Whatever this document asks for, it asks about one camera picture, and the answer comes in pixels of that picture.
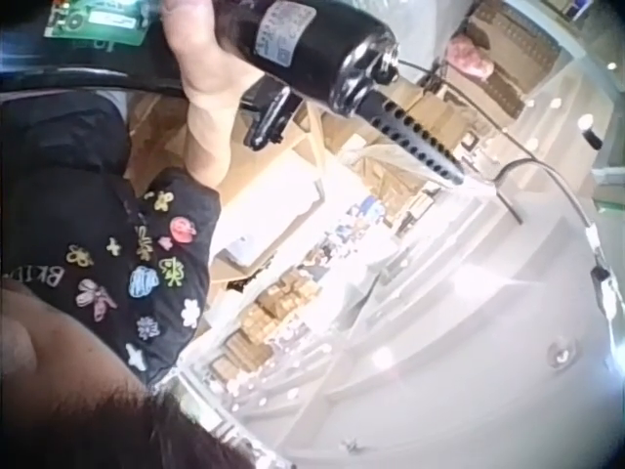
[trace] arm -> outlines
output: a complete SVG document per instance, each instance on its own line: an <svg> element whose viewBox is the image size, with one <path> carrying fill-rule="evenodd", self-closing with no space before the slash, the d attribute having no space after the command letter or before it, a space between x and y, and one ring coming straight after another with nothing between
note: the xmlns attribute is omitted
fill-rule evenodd
<svg viewBox="0 0 625 469"><path fill-rule="evenodd" d="M230 135L238 103L203 108L191 104L187 114L185 166L202 186L216 188L230 165Z"/></svg>
<svg viewBox="0 0 625 469"><path fill-rule="evenodd" d="M262 73L219 46L213 0L165 1L162 18L190 101L185 165L195 181L215 188L228 173L240 99Z"/></svg>

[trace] floral embroidery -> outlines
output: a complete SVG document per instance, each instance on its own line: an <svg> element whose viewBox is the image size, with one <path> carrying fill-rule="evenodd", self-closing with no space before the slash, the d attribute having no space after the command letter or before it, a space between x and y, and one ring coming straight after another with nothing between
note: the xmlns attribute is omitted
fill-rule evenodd
<svg viewBox="0 0 625 469"><path fill-rule="evenodd" d="M162 247L166 251L169 251L172 247L174 247L174 243L172 242L172 238L169 237L169 236L164 236L161 239L159 239L158 240L158 244L160 244L160 247Z"/></svg>
<svg viewBox="0 0 625 469"><path fill-rule="evenodd" d="M94 265L94 261L91 259L91 254L86 249L71 244L69 246L69 252L65 256L65 260L69 264L76 264L78 267L86 268Z"/></svg>
<svg viewBox="0 0 625 469"><path fill-rule="evenodd" d="M126 344L126 352L128 352L128 364L130 366L139 371L147 371L144 353L141 350L136 349L132 344Z"/></svg>
<svg viewBox="0 0 625 469"><path fill-rule="evenodd" d="M110 252L111 256L113 257L119 256L119 251L121 250L121 246L117 242L117 239L115 239L114 237L110 237L108 239L108 246L106 247L106 250Z"/></svg>
<svg viewBox="0 0 625 469"><path fill-rule="evenodd" d="M169 202L174 200L174 195L171 192L159 192L156 201L154 202L154 210L159 212L169 211Z"/></svg>
<svg viewBox="0 0 625 469"><path fill-rule="evenodd" d="M193 222L185 217L176 217L169 224L172 238L180 244L189 244L197 235Z"/></svg>
<svg viewBox="0 0 625 469"><path fill-rule="evenodd" d="M163 259L158 263L158 267L160 267L160 272L167 281L167 286L172 287L183 285L183 278L185 278L185 266L183 266L178 259L175 257Z"/></svg>
<svg viewBox="0 0 625 469"><path fill-rule="evenodd" d="M98 286L94 281L84 278L78 283L78 293L76 296L76 305L84 308L93 303L94 305L94 321L100 322L104 319L108 308L116 309L117 304L112 300L103 286Z"/></svg>
<svg viewBox="0 0 625 469"><path fill-rule="evenodd" d="M137 255L142 261L149 261L150 254L154 251L152 247L152 239L147 235L146 227L136 228L137 236L139 237L139 247L137 248Z"/></svg>
<svg viewBox="0 0 625 469"><path fill-rule="evenodd" d="M128 293L133 298L144 298L159 284L158 274L154 269L138 266L130 275Z"/></svg>
<svg viewBox="0 0 625 469"><path fill-rule="evenodd" d="M143 340L158 337L160 335L158 322L153 318L140 318L137 321L137 332Z"/></svg>
<svg viewBox="0 0 625 469"><path fill-rule="evenodd" d="M196 329L197 321L199 320L201 314L202 312L199 310L197 300L185 300L185 308L181 312L183 325L185 327L192 327L193 329Z"/></svg>

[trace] rotary tool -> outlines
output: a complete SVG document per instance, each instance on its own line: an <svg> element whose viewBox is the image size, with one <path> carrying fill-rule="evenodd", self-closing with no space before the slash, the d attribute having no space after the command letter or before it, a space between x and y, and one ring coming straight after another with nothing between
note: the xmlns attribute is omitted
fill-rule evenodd
<svg viewBox="0 0 625 469"><path fill-rule="evenodd" d="M311 100L364 119L444 180L463 183L451 151L377 89L398 77L398 44L386 24L333 0L217 0L215 8L222 47L284 85L257 117L250 147L279 142L301 100Z"/></svg>
<svg viewBox="0 0 625 469"><path fill-rule="evenodd" d="M450 150L379 90L398 78L397 40L382 21L336 0L213 1L220 45L266 74L241 103L254 115L245 145L281 142L310 100L364 119L451 185L463 184ZM87 87L182 97L160 0L136 2L142 8L119 2L112 16L102 0L51 0L28 21L1 20L0 95Z"/></svg>

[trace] black shirt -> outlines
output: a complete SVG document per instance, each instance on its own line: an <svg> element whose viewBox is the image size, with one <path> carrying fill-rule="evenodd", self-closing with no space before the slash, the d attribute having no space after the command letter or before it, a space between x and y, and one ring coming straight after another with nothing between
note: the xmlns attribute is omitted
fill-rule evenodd
<svg viewBox="0 0 625 469"><path fill-rule="evenodd" d="M11 151L2 153L10 180L2 274L75 317L152 384L176 363L205 308L219 196L170 168L136 199L120 174L130 148L118 142L127 133L116 109L90 93L64 95L3 106L0 144ZM24 122L28 106L49 112ZM62 138L50 133L65 128ZM37 141L20 145L28 135ZM28 149L36 158L13 164ZM115 158L112 149L123 151Z"/></svg>

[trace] green circuit board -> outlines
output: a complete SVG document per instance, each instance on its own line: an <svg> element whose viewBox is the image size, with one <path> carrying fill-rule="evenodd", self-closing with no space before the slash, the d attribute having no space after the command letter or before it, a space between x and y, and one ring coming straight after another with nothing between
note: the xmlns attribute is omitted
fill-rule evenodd
<svg viewBox="0 0 625 469"><path fill-rule="evenodd" d="M150 0L55 0L45 37L141 46L150 24Z"/></svg>

